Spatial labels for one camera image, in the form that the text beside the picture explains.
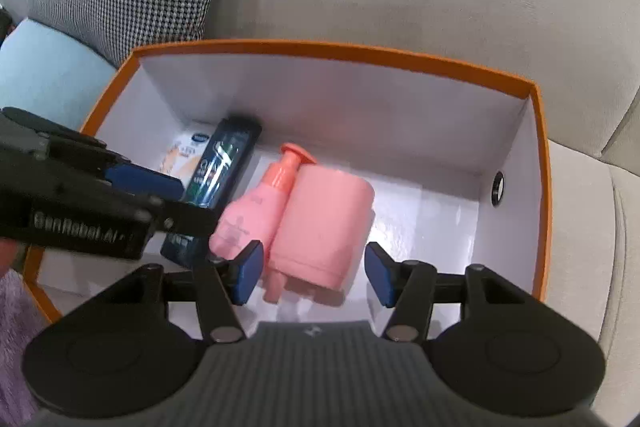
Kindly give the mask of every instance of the black grommet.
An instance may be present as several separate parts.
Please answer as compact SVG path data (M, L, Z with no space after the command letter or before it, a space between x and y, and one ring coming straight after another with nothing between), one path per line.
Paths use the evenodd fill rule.
M504 195L504 175L498 171L494 178L494 185L491 187L491 204L498 206Z

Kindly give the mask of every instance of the light blue cushion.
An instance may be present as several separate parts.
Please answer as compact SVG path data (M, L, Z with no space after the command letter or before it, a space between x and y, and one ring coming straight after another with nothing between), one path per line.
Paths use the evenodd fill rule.
M78 129L115 71L80 42L26 19L0 47L0 107Z

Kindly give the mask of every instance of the purple fuzzy fabric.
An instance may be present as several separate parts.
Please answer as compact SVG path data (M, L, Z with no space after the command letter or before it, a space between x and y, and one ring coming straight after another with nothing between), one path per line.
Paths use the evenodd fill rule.
M22 425L37 410L20 365L24 348L46 326L21 277L9 270L0 279L0 425Z

